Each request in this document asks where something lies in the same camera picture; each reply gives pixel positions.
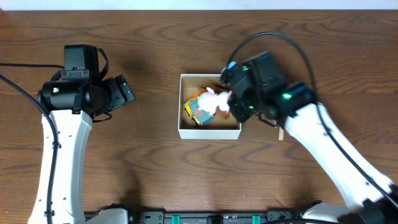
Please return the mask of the yellow grey toy truck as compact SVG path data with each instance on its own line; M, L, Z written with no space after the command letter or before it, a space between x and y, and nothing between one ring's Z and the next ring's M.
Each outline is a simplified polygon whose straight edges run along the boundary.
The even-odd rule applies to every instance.
M195 126L205 126L214 118L212 114L200 109L198 97L193 97L184 103L185 112L191 117Z

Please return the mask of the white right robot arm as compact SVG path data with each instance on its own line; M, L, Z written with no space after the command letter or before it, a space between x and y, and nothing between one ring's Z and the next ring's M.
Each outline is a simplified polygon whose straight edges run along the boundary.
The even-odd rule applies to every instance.
M303 83L236 84L228 103L241 123L254 113L295 138L326 172L345 204L318 203L288 223L397 223L397 186L370 164Z

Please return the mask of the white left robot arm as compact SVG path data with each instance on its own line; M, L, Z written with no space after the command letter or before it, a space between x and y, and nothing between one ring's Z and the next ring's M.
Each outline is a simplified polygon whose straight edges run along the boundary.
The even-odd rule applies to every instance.
M123 75L51 80L39 91L44 151L39 189L29 223L133 223L134 213L112 204L93 216L83 208L83 169L95 117L134 100Z

